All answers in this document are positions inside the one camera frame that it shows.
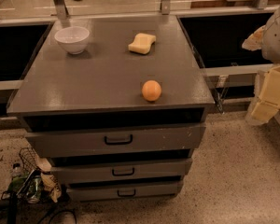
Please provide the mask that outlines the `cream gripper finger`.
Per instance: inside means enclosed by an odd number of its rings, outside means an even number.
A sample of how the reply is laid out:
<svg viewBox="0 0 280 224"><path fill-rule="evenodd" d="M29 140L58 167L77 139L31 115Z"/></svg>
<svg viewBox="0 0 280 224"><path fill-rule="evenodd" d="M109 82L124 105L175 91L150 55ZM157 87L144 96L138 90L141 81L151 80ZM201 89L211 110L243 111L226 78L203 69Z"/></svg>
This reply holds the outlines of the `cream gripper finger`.
<svg viewBox="0 0 280 224"><path fill-rule="evenodd" d="M249 106L249 123L267 123L280 109L280 64L258 72L254 94Z"/></svg>
<svg viewBox="0 0 280 224"><path fill-rule="evenodd" d="M262 49L262 38L265 26L258 28L252 35L250 35L242 44L242 48L250 51Z"/></svg>

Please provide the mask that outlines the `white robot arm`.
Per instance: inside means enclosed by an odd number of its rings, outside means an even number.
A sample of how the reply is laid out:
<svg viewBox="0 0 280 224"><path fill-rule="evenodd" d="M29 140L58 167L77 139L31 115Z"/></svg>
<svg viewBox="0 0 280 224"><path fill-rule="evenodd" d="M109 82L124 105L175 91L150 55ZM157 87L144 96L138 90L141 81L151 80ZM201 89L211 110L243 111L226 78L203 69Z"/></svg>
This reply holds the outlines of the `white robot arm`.
<svg viewBox="0 0 280 224"><path fill-rule="evenodd" d="M255 81L255 97L246 115L251 125L267 123L280 110L280 6L242 44L243 49L261 50L262 57L273 63L267 72L259 72Z"/></svg>

